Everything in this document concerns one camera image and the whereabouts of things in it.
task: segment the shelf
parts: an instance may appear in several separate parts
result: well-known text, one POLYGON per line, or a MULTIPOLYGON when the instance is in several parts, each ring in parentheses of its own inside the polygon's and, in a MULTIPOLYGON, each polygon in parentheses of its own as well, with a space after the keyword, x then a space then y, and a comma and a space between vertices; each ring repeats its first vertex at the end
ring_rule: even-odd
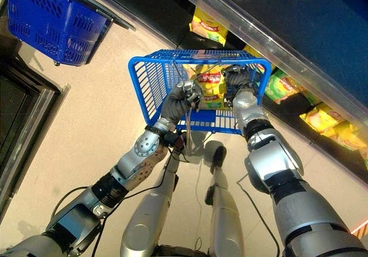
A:
POLYGON ((368 0, 190 0, 368 137, 368 0))

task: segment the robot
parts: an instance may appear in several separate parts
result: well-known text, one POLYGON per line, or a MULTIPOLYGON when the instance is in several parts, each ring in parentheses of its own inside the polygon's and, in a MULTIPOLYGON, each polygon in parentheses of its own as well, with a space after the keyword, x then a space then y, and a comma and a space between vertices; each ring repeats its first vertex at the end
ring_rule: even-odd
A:
MULTIPOLYGON (((332 206, 302 179, 300 158, 270 124, 254 96, 246 74, 227 70, 227 85, 236 88, 231 100, 249 150, 245 167, 254 188, 270 195, 283 257, 363 257, 368 251, 332 206)), ((208 254, 199 251, 158 246, 166 214, 175 190, 179 156, 185 135, 174 132, 176 124, 200 95, 194 84, 180 83, 166 97, 160 119, 146 126, 133 148, 111 170, 87 187, 50 220, 44 233, 32 236, 0 257, 79 256, 102 231, 107 218, 150 175, 167 152, 170 156, 153 189, 142 199, 122 236, 120 256, 211 256, 244 257, 244 242, 239 211, 221 165, 225 155, 219 148, 214 155, 212 182, 205 202, 213 206, 212 234, 208 254)))

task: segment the blue plastic basket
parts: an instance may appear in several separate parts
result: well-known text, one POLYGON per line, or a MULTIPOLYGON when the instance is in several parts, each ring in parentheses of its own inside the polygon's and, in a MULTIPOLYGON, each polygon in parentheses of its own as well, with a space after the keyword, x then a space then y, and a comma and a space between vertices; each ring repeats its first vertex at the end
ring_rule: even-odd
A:
POLYGON ((54 61, 85 64, 106 18, 76 0, 8 0, 9 30, 54 61))
MULTIPOLYGON (((260 64, 264 68, 257 90, 258 104, 261 105, 263 93, 271 75, 271 65, 265 59, 258 59, 244 51, 218 50, 160 50, 145 57, 133 57, 128 67, 132 82, 148 125, 153 125, 159 119, 161 106, 166 95, 181 80, 174 66, 184 79, 188 79, 183 64, 260 64)), ((240 133, 236 129, 235 118, 231 111, 200 110, 191 113, 191 130, 240 133)), ((185 119, 182 118, 177 129, 185 129, 185 119)))

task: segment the tile floor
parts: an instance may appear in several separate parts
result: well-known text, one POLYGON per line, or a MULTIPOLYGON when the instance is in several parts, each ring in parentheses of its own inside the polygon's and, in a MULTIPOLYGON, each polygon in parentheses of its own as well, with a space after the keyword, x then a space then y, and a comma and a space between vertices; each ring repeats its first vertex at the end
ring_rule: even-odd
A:
MULTIPOLYGON (((42 232, 58 200, 77 186, 89 185, 104 175, 120 156, 130 150, 145 123, 127 70, 132 56, 146 55, 166 46, 144 30, 136 32, 114 25, 90 64, 81 67, 55 67, 52 60, 24 45, 21 55, 35 70, 65 89, 64 100, 55 112, 49 130, 30 163, 29 170, 0 226, 0 248, 5 249, 22 239, 42 232)), ((347 226, 355 228, 367 219, 368 186, 357 180, 334 160, 309 145, 288 126, 270 117, 304 162, 305 179, 336 209, 347 226)), ((221 141, 228 149, 224 172, 229 190, 240 210, 247 256, 275 256, 275 245, 254 208, 236 181, 246 173, 245 141, 240 136, 215 134, 206 145, 221 141)), ((199 219, 195 197, 198 171, 198 197, 202 202, 199 235, 202 250, 209 246, 211 208, 203 202, 211 174, 205 160, 183 163, 178 170, 179 183, 167 216, 160 243, 194 247, 199 219)), ((139 188, 155 182, 162 163, 139 188)), ((249 191, 275 233, 272 204, 268 195, 257 192, 244 179, 249 191)), ((118 256, 121 235, 142 195, 124 202, 111 216, 100 242, 97 256, 118 256)), ((90 247, 85 256, 91 255, 90 247)))

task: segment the chip bag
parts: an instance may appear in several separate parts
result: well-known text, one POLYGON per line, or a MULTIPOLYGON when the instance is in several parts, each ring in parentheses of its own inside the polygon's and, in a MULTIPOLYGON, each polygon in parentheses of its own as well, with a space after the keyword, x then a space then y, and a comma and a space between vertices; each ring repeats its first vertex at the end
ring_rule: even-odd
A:
POLYGON ((190 80, 195 80, 200 75, 196 79, 203 93, 199 108, 228 110, 229 108, 224 106, 226 83, 221 70, 229 65, 215 66, 201 75, 212 66, 211 64, 183 64, 190 80))
POLYGON ((368 147, 368 145, 359 138, 358 129, 348 121, 344 121, 337 126, 326 130, 322 135, 329 137, 351 151, 368 147))
POLYGON ((344 118, 325 103, 317 105, 310 112, 299 115, 300 118, 319 133, 336 126, 344 121, 344 118))
POLYGON ((198 7, 195 7, 189 29, 202 37, 225 45, 228 30, 198 7))
POLYGON ((282 100, 303 90, 301 85, 279 69, 271 75, 264 93, 275 103, 280 104, 282 100))

